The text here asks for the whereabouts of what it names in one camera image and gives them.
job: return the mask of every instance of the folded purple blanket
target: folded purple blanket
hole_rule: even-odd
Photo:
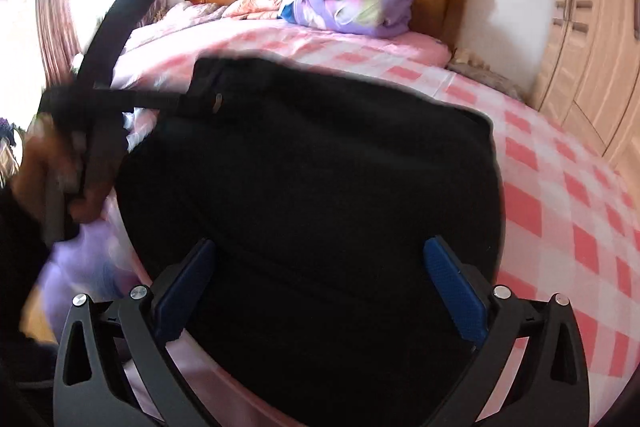
[[[390,38],[408,31],[413,0],[283,0],[280,16],[293,24]]]

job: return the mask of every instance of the orange pillow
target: orange pillow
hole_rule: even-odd
[[[281,3],[282,0],[237,0],[235,3],[229,5],[229,8],[225,10],[222,17],[234,17],[237,19],[277,19]]]

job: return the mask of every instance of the pink bedsheet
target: pink bedsheet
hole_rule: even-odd
[[[213,23],[218,25],[215,38],[202,25],[123,55],[114,84],[151,86],[163,76],[173,79],[165,81],[165,87],[185,90],[203,51],[270,52],[306,67],[375,77],[418,95],[474,108],[492,120],[506,213],[497,282],[523,298],[546,301],[558,292],[570,297],[589,366],[591,422],[597,422],[640,362],[640,229],[622,179],[531,108],[460,75],[426,66],[428,60],[410,43],[282,22],[223,23]],[[516,344],[483,416],[501,406],[525,345]],[[192,385],[206,401],[207,390],[197,379]],[[246,407],[268,408],[246,390],[242,396]],[[294,423],[279,419],[265,425]]]

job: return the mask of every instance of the hand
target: hand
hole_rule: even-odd
[[[77,186],[80,175],[78,155],[69,139],[58,133],[48,114],[34,118],[24,141],[20,170],[11,180],[17,203],[39,222],[44,221],[47,177],[49,172],[64,182]],[[113,180],[103,180],[87,187],[84,198],[69,205],[71,217],[78,223],[90,223],[100,217],[104,200],[111,192]]]

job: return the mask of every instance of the wooden wardrobe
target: wooden wardrobe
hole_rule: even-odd
[[[638,0],[556,0],[530,105],[606,158],[640,208]]]

